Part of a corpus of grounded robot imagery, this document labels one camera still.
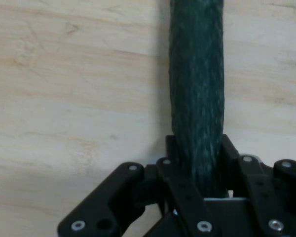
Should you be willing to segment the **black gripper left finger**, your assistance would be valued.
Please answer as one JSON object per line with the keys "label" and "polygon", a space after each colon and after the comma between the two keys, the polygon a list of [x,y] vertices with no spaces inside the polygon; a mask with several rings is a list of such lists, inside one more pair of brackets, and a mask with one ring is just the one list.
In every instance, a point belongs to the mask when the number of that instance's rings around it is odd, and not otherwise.
{"label": "black gripper left finger", "polygon": [[157,204],[161,219],[149,237],[220,237],[222,230],[194,183],[175,161],[175,137],[166,137],[167,156],[142,166],[125,162],[58,225],[60,237],[120,237]]}

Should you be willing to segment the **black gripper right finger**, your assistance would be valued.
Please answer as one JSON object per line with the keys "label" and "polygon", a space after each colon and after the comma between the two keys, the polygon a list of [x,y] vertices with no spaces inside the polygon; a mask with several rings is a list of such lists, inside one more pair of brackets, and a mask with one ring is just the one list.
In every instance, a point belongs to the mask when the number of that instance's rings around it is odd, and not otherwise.
{"label": "black gripper right finger", "polygon": [[222,136],[223,181],[237,197],[247,198],[253,229],[263,237],[296,237],[296,161],[272,167],[253,155],[241,155]]}

